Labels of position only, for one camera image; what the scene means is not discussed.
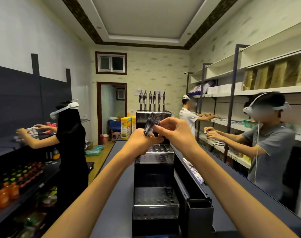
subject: ceiling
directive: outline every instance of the ceiling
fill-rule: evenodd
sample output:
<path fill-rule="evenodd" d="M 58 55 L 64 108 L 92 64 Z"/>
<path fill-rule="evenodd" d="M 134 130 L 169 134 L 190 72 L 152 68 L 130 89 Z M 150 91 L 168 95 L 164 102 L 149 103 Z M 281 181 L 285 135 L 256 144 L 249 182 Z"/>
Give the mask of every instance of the ceiling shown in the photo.
<path fill-rule="evenodd" d="M 43 0 L 90 45 L 190 49 L 238 0 Z"/>

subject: doorway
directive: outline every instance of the doorway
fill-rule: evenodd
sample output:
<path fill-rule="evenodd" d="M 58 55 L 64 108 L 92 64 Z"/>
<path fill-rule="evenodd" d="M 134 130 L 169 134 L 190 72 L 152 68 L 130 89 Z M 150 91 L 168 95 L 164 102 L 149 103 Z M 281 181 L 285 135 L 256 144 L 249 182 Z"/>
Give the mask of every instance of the doorway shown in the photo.
<path fill-rule="evenodd" d="M 120 124 L 111 124 L 111 117 L 127 116 L 127 83 L 119 82 L 97 82 L 97 126 L 98 142 L 103 144 L 103 135 L 112 136 L 112 132 Z"/>

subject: woman in black clothing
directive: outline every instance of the woman in black clothing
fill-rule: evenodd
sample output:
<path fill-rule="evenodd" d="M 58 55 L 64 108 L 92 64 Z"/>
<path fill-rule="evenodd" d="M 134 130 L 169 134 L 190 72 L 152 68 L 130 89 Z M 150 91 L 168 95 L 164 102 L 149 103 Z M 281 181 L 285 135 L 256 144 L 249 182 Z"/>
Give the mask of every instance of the woman in black clothing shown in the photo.
<path fill-rule="evenodd" d="M 58 201 L 56 215 L 62 214 L 70 204 L 88 187 L 89 170 L 85 160 L 85 129 L 81 124 L 77 100 L 64 101 L 57 105 L 56 112 L 50 114 L 58 119 L 58 128 L 35 125 L 52 130 L 56 134 L 42 140 L 28 135 L 24 128 L 17 130 L 24 142 L 31 148 L 57 145 L 61 157 L 58 181 Z"/>

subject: teal plastic basket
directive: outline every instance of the teal plastic basket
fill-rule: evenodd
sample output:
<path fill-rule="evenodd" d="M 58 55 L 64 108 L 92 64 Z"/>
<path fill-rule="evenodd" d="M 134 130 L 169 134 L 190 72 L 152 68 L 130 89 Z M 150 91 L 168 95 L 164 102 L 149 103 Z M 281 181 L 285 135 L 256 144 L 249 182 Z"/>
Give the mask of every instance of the teal plastic basket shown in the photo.
<path fill-rule="evenodd" d="M 103 150 L 103 149 L 104 149 L 104 145 L 97 145 L 97 146 L 94 146 L 93 149 Z"/>
<path fill-rule="evenodd" d="M 89 149 L 85 151 L 87 156 L 98 156 L 100 155 L 100 150 L 99 149 Z"/>
<path fill-rule="evenodd" d="M 244 119 L 243 124 L 246 128 L 254 128 L 256 126 L 256 122 L 252 119 Z"/>

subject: man in white shirt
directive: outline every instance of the man in white shirt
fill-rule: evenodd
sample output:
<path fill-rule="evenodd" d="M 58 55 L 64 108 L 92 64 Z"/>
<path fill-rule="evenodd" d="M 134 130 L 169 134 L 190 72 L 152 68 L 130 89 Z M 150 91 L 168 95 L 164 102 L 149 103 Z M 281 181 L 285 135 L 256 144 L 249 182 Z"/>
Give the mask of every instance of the man in white shirt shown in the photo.
<path fill-rule="evenodd" d="M 193 112 L 190 112 L 189 110 L 195 108 L 197 106 L 197 103 L 194 101 L 194 97 L 189 94 L 183 96 L 182 102 L 183 102 L 183 108 L 179 112 L 179 118 L 187 122 L 194 136 L 196 136 L 195 134 L 196 120 L 209 121 L 212 118 L 218 117 L 211 113 L 201 113 L 199 115 L 196 115 Z"/>

